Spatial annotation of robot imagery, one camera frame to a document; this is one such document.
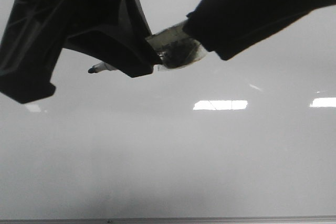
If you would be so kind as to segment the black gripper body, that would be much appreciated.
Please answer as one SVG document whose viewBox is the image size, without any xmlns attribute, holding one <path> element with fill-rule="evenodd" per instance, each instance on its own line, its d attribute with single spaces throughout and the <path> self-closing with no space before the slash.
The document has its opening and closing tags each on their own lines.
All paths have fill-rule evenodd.
<svg viewBox="0 0 336 224">
<path fill-rule="evenodd" d="M 14 0 L 1 40 L 1 93 L 25 104 L 55 93 L 54 67 L 84 0 Z"/>
</svg>

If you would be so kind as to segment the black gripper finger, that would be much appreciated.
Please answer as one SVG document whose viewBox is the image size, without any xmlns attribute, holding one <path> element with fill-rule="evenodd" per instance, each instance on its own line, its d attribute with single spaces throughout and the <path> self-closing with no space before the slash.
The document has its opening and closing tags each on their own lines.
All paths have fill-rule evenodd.
<svg viewBox="0 0 336 224">
<path fill-rule="evenodd" d="M 209 52 L 229 60 L 315 9 L 335 0 L 201 0 L 183 30 Z"/>
<path fill-rule="evenodd" d="M 135 78 L 151 74 L 162 62 L 146 41 L 150 34 L 139 0 L 84 0 L 65 47 Z"/>
</svg>

